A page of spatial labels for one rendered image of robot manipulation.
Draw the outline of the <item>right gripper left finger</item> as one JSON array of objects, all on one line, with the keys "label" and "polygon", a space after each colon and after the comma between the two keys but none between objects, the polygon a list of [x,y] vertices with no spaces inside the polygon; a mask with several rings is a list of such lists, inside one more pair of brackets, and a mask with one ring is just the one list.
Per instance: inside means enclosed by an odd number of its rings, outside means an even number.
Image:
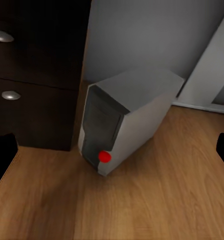
[{"label": "right gripper left finger", "polygon": [[17,152],[17,141],[13,133],[0,136],[0,180]]}]

